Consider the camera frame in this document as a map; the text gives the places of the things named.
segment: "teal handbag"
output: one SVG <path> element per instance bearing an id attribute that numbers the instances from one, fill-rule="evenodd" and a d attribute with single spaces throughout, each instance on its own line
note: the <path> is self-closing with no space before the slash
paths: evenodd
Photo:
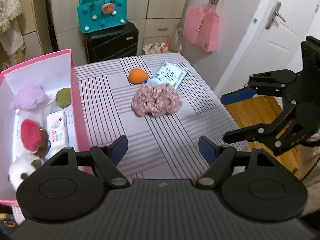
<path id="1" fill-rule="evenodd" d="M 82 33 L 127 23 L 127 0 L 79 0 L 77 11 Z"/>

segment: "door lock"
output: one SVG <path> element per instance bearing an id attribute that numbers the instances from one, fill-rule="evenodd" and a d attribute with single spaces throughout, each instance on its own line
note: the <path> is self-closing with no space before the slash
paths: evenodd
<path id="1" fill-rule="evenodd" d="M 276 20 L 276 16 L 278 16 L 283 22 L 286 22 L 286 20 L 284 19 L 284 17 L 278 13 L 279 9 L 281 7 L 281 2 L 277 2 L 276 5 L 273 7 L 272 12 L 269 15 L 269 20 L 267 22 L 266 25 L 266 29 L 270 29 L 273 23 L 277 23 L 278 21 Z"/>

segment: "door frame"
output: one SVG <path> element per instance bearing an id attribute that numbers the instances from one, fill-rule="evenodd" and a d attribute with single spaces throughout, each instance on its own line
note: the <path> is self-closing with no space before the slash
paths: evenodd
<path id="1" fill-rule="evenodd" d="M 277 0 L 260 0 L 260 3 L 251 20 L 251 24 L 249 25 L 245 36 L 242 38 L 238 49 L 236 50 L 228 67 L 220 78 L 218 85 L 213 90 L 218 98 L 223 95 L 224 89 L 228 86 L 228 81 L 230 81 L 234 77 L 235 73 L 238 71 L 237 68 L 241 66 L 242 60 L 244 60 L 244 58 L 247 56 L 251 48 L 260 37 L 267 23 L 270 11 L 272 10 L 276 1 Z"/>

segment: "green round object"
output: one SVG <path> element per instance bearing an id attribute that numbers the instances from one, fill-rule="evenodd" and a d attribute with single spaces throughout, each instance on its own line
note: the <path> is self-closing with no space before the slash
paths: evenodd
<path id="1" fill-rule="evenodd" d="M 57 105 L 65 108 L 71 104 L 71 88 L 63 88 L 56 94 Z"/>

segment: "tissue packet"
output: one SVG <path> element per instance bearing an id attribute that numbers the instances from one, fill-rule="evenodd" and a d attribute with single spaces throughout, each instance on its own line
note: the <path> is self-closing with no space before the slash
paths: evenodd
<path id="1" fill-rule="evenodd" d="M 163 61 L 157 73 L 151 79 L 148 79 L 146 83 L 150 83 L 152 86 L 169 83 L 177 90 L 187 74 L 188 72 L 184 69 L 167 61 Z"/>

